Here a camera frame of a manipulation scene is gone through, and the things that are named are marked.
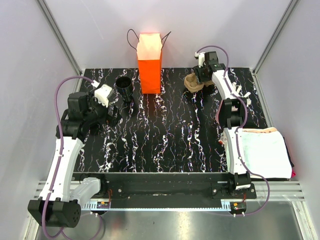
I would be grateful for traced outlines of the stack of black cups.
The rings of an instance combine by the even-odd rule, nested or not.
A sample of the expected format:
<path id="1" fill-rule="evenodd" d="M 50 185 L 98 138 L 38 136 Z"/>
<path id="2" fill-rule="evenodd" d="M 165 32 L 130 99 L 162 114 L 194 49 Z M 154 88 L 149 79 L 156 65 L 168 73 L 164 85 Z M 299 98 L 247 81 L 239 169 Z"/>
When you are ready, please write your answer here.
<path id="1" fill-rule="evenodd" d="M 133 83 L 127 76 L 119 77 L 115 82 L 116 90 L 120 94 L 125 103 L 129 103 L 133 99 Z"/>

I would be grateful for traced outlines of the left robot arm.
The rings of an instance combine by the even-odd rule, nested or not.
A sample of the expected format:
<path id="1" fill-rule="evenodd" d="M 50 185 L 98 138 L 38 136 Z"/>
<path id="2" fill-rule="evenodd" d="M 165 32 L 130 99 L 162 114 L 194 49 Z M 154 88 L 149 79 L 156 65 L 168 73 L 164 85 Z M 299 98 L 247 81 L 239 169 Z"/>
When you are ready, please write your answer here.
<path id="1" fill-rule="evenodd" d="M 46 183 L 38 199 L 30 200 L 27 207 L 40 226 L 74 228 L 90 198 L 103 198 L 108 193 L 102 178 L 86 177 L 74 190 L 71 182 L 76 160 L 91 128 L 99 124 L 114 127 L 121 119 L 116 106 L 109 111 L 112 93 L 111 88 L 104 86 L 90 93 L 75 92 L 68 96 L 68 108 L 56 128 L 55 152 Z"/>

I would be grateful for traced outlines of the white folded cloth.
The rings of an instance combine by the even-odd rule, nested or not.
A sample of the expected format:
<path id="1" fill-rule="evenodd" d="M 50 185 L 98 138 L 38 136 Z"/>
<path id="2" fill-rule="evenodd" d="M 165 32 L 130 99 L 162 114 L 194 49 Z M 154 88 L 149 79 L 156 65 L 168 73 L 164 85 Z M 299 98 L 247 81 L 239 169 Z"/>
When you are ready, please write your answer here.
<path id="1" fill-rule="evenodd" d="M 242 141 L 245 165 L 248 170 L 266 179 L 290 179 L 292 177 L 293 167 L 285 140 L 276 128 L 243 128 Z M 227 141 L 223 133 L 219 142 L 225 149 L 228 170 L 229 155 L 226 153 Z"/>

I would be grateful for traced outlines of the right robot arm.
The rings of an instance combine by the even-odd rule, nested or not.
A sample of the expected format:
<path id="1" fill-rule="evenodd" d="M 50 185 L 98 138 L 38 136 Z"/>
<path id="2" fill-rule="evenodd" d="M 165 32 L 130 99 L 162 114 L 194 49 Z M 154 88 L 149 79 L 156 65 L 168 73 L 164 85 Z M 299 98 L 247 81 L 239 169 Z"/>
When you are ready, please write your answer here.
<path id="1" fill-rule="evenodd" d="M 251 187 L 251 176 L 246 166 L 243 147 L 243 127 L 247 123 L 247 100 L 241 97 L 231 83 L 227 69 L 219 67 L 195 66 L 193 71 L 198 82 L 211 80 L 221 96 L 221 103 L 216 115 L 217 122 L 223 129 L 228 154 L 227 192 L 232 198 L 239 198 Z"/>

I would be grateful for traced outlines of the orange paper bag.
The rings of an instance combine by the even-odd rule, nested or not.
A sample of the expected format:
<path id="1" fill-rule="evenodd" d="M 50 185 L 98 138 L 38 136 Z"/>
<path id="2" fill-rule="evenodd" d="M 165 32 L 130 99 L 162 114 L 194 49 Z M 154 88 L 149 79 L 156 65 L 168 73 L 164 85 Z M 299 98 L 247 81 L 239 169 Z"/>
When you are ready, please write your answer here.
<path id="1" fill-rule="evenodd" d="M 135 34 L 137 46 L 129 43 L 136 51 L 143 94 L 161 93 L 162 50 L 171 32 L 161 37 L 159 33 Z"/>

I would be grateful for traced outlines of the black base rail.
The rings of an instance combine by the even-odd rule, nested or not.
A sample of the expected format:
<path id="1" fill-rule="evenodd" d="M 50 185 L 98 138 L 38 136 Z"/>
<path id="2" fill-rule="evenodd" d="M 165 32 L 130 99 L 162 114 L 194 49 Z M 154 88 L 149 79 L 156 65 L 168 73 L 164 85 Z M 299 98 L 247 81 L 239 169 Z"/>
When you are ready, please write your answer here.
<path id="1" fill-rule="evenodd" d="M 229 173 L 98 173 L 75 172 L 72 178 L 102 181 L 102 202 L 111 197 L 113 211 L 228 211 L 228 201 L 257 198 L 254 184 L 237 190 L 237 178 Z"/>

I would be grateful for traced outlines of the stack of pulp carriers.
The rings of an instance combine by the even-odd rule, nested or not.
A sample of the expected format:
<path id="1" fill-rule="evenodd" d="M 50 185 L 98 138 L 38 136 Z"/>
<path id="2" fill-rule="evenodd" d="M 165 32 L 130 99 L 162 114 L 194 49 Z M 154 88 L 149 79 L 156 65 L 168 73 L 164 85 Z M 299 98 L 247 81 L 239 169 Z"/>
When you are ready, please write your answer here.
<path id="1" fill-rule="evenodd" d="M 188 74 L 183 80 L 184 86 L 191 93 L 196 93 L 203 89 L 204 84 L 198 83 L 195 73 Z"/>

